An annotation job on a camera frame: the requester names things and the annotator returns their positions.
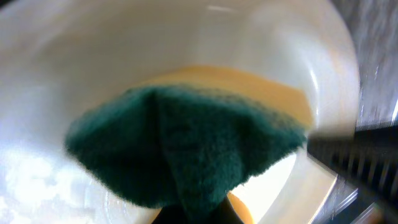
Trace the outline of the white plate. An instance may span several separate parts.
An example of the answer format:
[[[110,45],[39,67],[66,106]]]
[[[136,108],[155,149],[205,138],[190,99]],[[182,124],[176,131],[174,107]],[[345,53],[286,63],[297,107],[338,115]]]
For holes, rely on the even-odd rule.
[[[359,72],[330,1],[14,1],[1,9],[1,222],[151,223],[63,151],[69,124],[189,65],[305,92],[313,132],[353,135]]]

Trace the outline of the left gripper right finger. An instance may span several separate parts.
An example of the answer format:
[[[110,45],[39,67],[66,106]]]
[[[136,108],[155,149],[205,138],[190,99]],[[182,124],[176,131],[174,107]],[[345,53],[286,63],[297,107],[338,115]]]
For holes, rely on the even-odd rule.
[[[242,220],[234,211],[227,197],[214,210],[214,223],[216,224],[243,224]]]

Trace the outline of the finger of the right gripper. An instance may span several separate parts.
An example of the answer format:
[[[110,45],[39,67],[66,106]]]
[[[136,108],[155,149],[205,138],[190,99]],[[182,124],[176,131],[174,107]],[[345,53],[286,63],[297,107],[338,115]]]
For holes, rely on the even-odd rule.
[[[353,138],[312,137],[307,152],[365,199],[397,214],[397,126],[358,131]]]

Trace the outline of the green and yellow sponge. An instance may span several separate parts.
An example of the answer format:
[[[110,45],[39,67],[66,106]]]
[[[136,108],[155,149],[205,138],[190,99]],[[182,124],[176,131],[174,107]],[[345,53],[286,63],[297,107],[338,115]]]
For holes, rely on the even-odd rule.
[[[192,66],[144,81],[72,122],[65,149],[117,196],[182,207],[214,223],[238,185],[302,147],[301,90],[231,68]]]

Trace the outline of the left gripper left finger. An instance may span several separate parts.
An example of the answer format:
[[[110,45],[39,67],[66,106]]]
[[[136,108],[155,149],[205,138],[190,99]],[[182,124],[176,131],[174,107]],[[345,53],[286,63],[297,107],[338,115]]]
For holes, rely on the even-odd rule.
[[[152,224],[186,224],[187,218],[182,207],[171,205],[161,209]]]

